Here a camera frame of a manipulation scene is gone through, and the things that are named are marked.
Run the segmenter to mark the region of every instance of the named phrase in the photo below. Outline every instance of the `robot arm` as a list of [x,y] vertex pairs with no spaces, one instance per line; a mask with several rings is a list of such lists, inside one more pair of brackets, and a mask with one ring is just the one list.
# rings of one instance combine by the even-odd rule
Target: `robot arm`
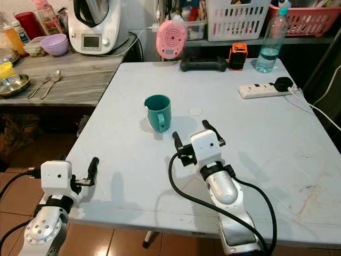
[[76,180],[72,175],[70,162],[48,161],[41,165],[42,189],[47,200],[26,227],[20,256],[58,254],[66,238],[68,214],[79,200],[81,186],[94,185],[98,163],[99,159],[94,157],[88,177],[83,180]]
[[[178,134],[173,133],[178,158],[184,166],[194,164],[197,167],[215,206],[254,228],[243,205],[242,189],[230,175],[234,171],[230,165],[224,166],[220,147],[225,145],[225,141],[206,120],[202,123],[207,130],[193,135],[189,145],[183,146]],[[226,255],[265,255],[257,236],[250,229],[221,213],[218,213],[217,225]]]

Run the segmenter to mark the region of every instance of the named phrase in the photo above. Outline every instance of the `table surface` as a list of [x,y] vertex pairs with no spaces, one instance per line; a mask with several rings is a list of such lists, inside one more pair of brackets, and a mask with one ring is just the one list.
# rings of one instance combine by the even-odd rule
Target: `table surface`
[[[118,55],[127,50],[134,37],[111,52]],[[117,57],[84,55],[69,51],[66,55],[54,57],[26,57],[14,66],[16,74],[27,74],[30,86],[24,92],[10,98],[0,98],[3,106],[53,106],[53,107],[95,107],[108,87],[118,66],[126,54]],[[31,98],[27,96],[39,85],[48,74],[61,70],[62,79],[53,85],[47,97],[43,100],[40,96],[47,90],[49,83],[44,84]]]
[[[217,236],[217,214],[178,196],[168,181],[175,153],[172,133],[183,143],[209,122],[226,140],[222,156],[241,180],[260,186],[278,220],[281,243],[341,245],[341,156],[313,111],[294,96],[244,100],[238,87],[289,76],[280,60],[274,71],[258,73],[248,59],[243,71],[181,72],[178,62],[122,64],[67,160],[86,177],[91,159],[100,159],[96,186],[82,191],[71,210],[74,222]],[[172,102],[172,124],[154,133],[143,99],[164,94]],[[189,109],[202,108],[191,116]],[[208,202],[208,191],[193,165],[175,161],[176,184]],[[256,228],[271,238],[263,199],[243,188]]]

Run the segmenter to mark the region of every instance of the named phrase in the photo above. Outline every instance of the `white table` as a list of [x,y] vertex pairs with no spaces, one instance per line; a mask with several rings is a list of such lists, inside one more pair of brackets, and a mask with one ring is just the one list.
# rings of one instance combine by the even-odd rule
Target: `white table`
[[[278,240],[307,246],[341,245],[341,156],[312,110],[292,95],[243,100],[238,87],[289,76],[278,60],[261,74],[248,60],[244,71],[181,72],[178,62],[122,64],[67,160],[86,176],[100,159],[96,186],[83,190],[74,222],[217,236],[217,214],[178,196],[167,167],[175,153],[172,133],[183,143],[207,119],[226,140],[222,156],[241,180],[268,194],[278,220]],[[143,99],[164,94],[172,101],[172,124],[156,134]],[[202,108],[191,116],[189,109]],[[193,165],[174,165],[177,185],[209,201]],[[272,226],[262,198],[244,187],[245,206],[256,228],[270,239]]]

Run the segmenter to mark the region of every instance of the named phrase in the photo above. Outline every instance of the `black remote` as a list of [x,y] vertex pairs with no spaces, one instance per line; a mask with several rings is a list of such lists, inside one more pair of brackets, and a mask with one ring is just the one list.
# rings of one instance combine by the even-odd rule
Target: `black remote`
[[184,72],[188,70],[212,70],[224,72],[228,67],[228,63],[224,58],[217,57],[215,59],[185,59],[180,63],[180,69]]

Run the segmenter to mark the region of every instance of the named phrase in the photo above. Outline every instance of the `white kitchen appliance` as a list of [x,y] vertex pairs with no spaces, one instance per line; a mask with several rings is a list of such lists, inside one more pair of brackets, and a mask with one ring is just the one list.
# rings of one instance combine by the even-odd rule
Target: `white kitchen appliance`
[[83,54],[105,54],[128,40],[121,0],[70,0],[69,36]]

